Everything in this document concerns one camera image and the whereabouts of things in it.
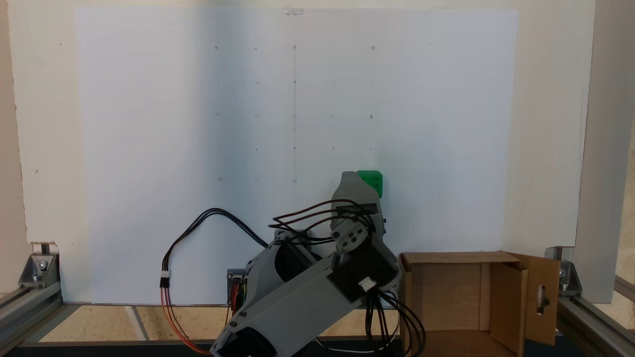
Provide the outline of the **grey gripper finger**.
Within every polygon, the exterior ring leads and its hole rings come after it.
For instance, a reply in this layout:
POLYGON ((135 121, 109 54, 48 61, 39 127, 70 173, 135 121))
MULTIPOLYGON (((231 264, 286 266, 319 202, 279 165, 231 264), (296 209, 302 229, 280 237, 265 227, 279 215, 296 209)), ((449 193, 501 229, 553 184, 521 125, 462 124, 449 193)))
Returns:
POLYGON ((383 174, 379 171, 343 172, 332 199, 348 199, 358 205, 378 204, 383 194, 383 174))

